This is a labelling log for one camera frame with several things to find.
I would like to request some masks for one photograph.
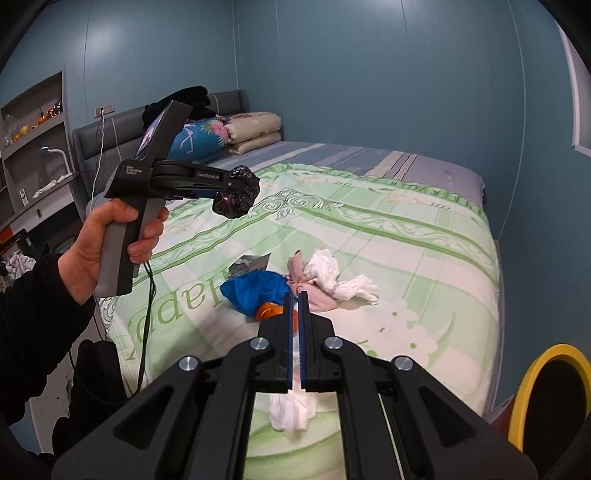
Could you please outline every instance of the wall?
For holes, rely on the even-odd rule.
[[[536,0],[511,0],[524,58],[524,152],[501,236],[506,335],[499,399],[555,343],[591,356],[591,158],[572,149],[566,55],[551,15]]]
[[[0,105],[66,68],[70,128],[175,90],[236,89],[232,0],[60,0],[27,31],[0,73]]]
[[[286,139],[392,148],[477,171],[494,234],[523,127],[521,61],[499,0],[235,0],[238,82]]]

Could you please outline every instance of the floor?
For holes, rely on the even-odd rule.
[[[95,310],[96,324],[91,319],[86,330],[80,335],[72,346],[72,357],[76,361],[78,345],[84,339],[93,342],[105,338],[105,328],[100,320],[98,309]],[[68,397],[66,385],[73,377],[72,365],[68,355],[60,362],[54,372],[47,378],[47,386],[40,397],[32,398],[29,402],[33,429],[37,435],[39,447],[42,452],[53,452],[51,446],[51,433],[53,426],[59,417],[68,416]]]

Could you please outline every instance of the orange object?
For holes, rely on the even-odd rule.
[[[39,118],[37,118],[37,125],[41,125],[45,120],[47,120],[47,117],[43,114],[41,107],[39,107]]]
[[[258,322],[261,320],[274,317],[283,313],[283,306],[270,301],[266,301],[256,311],[255,318]],[[294,333],[297,332],[297,312],[294,312]]]
[[[3,244],[12,236],[12,229],[8,225],[4,230],[0,232],[0,244]]]

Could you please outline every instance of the gripper handle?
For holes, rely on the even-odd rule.
[[[140,239],[144,227],[158,218],[158,213],[165,204],[165,200],[160,198],[127,197],[121,200],[134,207],[139,214],[134,222],[111,222],[107,226],[100,252],[99,281],[95,290],[100,299],[131,293],[134,278],[139,273],[139,265],[131,262],[127,247]]]

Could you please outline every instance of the finger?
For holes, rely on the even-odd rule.
[[[146,263],[152,257],[152,252],[144,255],[139,255],[138,257],[130,257],[129,259],[134,265],[140,265],[142,263]]]
[[[107,225],[111,222],[127,223],[138,217],[138,211],[119,199],[109,200],[92,209],[78,235],[79,244],[93,246],[102,243]]]
[[[97,227],[105,227],[111,222],[128,223],[138,217],[138,211],[123,200],[112,199],[102,205],[93,208],[86,219]]]
[[[160,213],[158,214],[158,218],[160,220],[162,220],[163,222],[165,222],[166,220],[168,220],[168,209],[166,207],[162,207],[160,209]]]
[[[162,235],[162,232],[164,232],[164,224],[162,223],[162,220],[154,220],[145,226],[144,238],[154,238]]]
[[[150,253],[158,244],[158,238],[148,238],[145,240],[138,240],[127,247],[127,253],[130,257],[138,257]]]

